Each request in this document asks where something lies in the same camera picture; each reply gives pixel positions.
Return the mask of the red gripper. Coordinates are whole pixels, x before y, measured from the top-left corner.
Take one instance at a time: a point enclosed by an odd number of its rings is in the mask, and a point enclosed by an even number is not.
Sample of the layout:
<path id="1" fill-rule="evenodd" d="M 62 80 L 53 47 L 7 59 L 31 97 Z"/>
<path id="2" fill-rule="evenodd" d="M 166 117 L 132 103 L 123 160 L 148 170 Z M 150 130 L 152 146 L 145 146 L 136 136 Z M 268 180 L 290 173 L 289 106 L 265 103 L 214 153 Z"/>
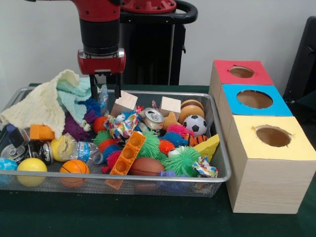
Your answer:
<path id="1" fill-rule="evenodd" d="M 123 48 L 119 48 L 115 53 L 106 56 L 92 56 L 80 49 L 78 51 L 78 64 L 80 72 L 83 75 L 89 75 L 92 98 L 97 98 L 95 74 L 100 73 L 115 74 L 115 97 L 121 97 L 121 73 L 124 71 L 126 65 L 126 54 Z"/>

